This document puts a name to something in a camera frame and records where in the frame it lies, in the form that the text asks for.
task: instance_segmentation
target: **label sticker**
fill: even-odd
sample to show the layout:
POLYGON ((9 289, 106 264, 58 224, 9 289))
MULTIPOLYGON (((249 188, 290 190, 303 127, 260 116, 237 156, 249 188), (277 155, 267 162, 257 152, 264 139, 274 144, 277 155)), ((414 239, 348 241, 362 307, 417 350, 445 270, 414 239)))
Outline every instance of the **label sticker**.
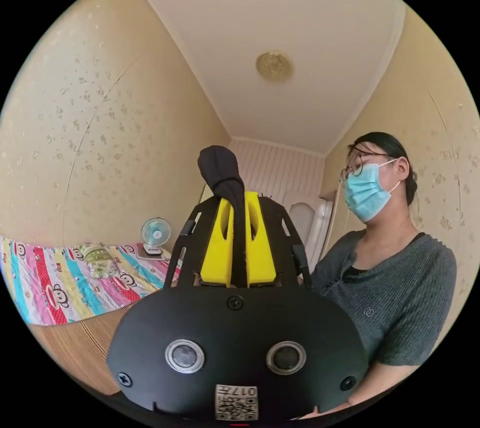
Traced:
POLYGON ((217 385, 215 417, 222 421, 246 422, 259 419, 257 387, 217 385))

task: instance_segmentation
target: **white fan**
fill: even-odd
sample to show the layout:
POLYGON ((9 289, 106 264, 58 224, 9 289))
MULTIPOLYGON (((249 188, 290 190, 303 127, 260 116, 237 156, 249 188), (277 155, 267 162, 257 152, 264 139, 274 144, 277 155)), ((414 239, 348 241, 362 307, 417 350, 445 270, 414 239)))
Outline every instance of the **white fan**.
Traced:
POLYGON ((143 248, 149 255, 160 255, 160 246, 163 245, 172 234, 170 223, 163 218, 150 218, 141 228, 141 238, 144 241, 143 248))

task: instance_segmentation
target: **gray cardigan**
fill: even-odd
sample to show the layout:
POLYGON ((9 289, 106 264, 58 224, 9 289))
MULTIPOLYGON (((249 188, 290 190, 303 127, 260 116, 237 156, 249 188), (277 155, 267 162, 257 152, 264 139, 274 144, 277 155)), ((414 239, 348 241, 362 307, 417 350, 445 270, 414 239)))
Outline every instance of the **gray cardigan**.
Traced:
POLYGON ((334 244, 312 273, 313 289, 351 317, 370 363, 421 365, 452 303, 454 254, 423 235, 370 270, 346 276, 364 232, 349 232, 334 244))

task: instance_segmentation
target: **glasses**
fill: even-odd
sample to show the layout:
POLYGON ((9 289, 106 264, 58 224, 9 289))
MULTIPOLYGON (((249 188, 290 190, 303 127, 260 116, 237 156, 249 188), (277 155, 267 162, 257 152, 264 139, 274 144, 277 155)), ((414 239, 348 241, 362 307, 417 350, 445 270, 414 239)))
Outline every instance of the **glasses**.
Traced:
POLYGON ((381 153, 361 153, 357 154, 355 158, 353 159, 353 163, 350 165, 347 165, 346 168, 344 168, 340 172, 340 183, 343 188, 345 188, 345 185, 347 184, 347 178, 349 175, 353 175, 354 177, 358 177, 364 168, 364 164, 368 164, 368 160, 365 163, 363 157, 377 157, 377 156, 382 156, 382 157, 387 157, 388 159, 393 159, 391 156, 386 155, 386 154, 381 154, 381 153))

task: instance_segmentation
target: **white ceiling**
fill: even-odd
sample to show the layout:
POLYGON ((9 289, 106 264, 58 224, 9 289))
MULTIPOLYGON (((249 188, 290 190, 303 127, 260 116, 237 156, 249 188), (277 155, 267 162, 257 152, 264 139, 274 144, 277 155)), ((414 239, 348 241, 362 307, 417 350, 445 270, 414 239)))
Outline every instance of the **white ceiling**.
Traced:
POLYGON ((232 137, 320 154, 374 92, 405 16, 401 0, 148 1, 232 137), (257 73, 267 50, 289 56, 288 81, 257 73))

